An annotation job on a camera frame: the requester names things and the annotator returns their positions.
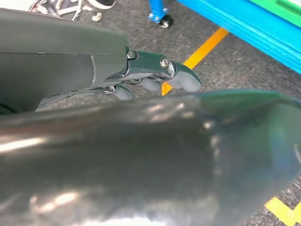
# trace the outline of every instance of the black shoe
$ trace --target black shoe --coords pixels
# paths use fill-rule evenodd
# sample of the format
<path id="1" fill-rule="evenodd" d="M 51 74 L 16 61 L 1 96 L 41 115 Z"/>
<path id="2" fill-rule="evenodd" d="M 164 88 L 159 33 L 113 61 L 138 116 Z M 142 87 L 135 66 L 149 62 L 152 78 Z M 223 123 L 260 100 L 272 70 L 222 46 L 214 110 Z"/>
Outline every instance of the black shoe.
<path id="1" fill-rule="evenodd" d="M 116 0 L 88 0 L 90 4 L 100 9 L 109 9 L 113 7 Z"/>

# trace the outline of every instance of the yellow floor line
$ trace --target yellow floor line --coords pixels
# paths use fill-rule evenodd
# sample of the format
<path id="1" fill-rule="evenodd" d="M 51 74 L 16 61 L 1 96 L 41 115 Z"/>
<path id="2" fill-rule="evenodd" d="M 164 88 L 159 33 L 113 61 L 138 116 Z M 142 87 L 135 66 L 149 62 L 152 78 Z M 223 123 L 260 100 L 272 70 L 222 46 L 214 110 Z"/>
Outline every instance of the yellow floor line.
<path id="1" fill-rule="evenodd" d="M 301 202 L 291 210 L 278 198 L 274 197 L 266 203 L 265 206 L 287 226 L 294 226 L 296 223 L 301 224 Z"/>
<path id="2" fill-rule="evenodd" d="M 196 65 L 198 65 L 199 62 L 201 62 L 202 59 L 204 59 L 205 56 L 207 56 L 208 53 L 210 53 L 211 50 L 213 50 L 215 46 L 217 46 L 218 43 L 222 41 L 223 38 L 225 38 L 229 32 L 220 27 L 217 29 L 216 32 L 214 32 L 212 36 L 208 38 L 207 41 L 205 41 L 203 45 L 201 45 L 200 48 L 194 52 L 192 55 L 191 55 L 189 59 L 187 59 L 184 65 L 193 69 Z M 164 82 L 162 84 L 162 96 L 164 96 L 170 92 L 172 89 L 170 85 L 169 85 L 167 82 Z"/>

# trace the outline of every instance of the gray carpet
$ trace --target gray carpet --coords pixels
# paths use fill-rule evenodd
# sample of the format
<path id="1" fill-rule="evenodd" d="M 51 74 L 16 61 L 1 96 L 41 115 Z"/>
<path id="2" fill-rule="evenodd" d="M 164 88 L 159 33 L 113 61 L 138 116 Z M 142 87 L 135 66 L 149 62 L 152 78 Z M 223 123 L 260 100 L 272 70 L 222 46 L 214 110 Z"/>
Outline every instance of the gray carpet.
<path id="1" fill-rule="evenodd" d="M 174 26 L 163 30 L 148 20 L 147 0 L 118 0 L 114 8 L 103 11 L 100 22 L 92 22 L 91 12 L 83 12 L 80 21 L 118 31 L 127 36 L 133 48 L 160 52 L 183 62 L 213 33 L 218 26 L 187 9 L 175 0 L 165 1 L 175 19 Z M 202 90 L 268 89 L 301 98 L 301 76 L 262 53 L 234 35 L 229 35 L 195 71 L 204 83 Z M 130 87 L 137 97 L 154 97 L 140 87 Z M 62 108 L 78 105 L 102 104 L 117 101 L 114 97 L 69 99 L 51 106 Z M 301 177 L 278 198 L 293 209 L 301 201 Z M 244 226 L 283 226 L 276 217 L 263 207 L 243 223 Z"/>

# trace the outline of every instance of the sneaker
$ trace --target sneaker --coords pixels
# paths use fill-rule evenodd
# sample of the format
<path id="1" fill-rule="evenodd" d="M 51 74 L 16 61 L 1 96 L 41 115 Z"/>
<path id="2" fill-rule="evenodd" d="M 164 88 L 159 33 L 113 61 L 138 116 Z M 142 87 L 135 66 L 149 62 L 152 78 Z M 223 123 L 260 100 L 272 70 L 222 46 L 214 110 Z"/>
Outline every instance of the sneaker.
<path id="1" fill-rule="evenodd" d="M 100 9 L 109 9 L 113 7 L 116 0 L 88 0 L 90 4 Z"/>

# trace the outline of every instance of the metal screw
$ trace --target metal screw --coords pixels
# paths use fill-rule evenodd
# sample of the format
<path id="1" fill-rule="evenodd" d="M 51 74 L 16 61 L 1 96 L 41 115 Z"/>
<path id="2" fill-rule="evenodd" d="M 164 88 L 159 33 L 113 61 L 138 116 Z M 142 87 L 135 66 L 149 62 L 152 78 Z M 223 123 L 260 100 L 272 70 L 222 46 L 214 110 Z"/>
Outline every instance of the metal screw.
<path id="1" fill-rule="evenodd" d="M 162 57 L 160 62 L 161 67 L 167 68 L 169 65 L 168 60 L 166 57 Z"/>
<path id="2" fill-rule="evenodd" d="M 127 57 L 129 60 L 133 60 L 133 59 L 136 58 L 136 53 L 130 51 L 130 52 L 127 52 Z"/>

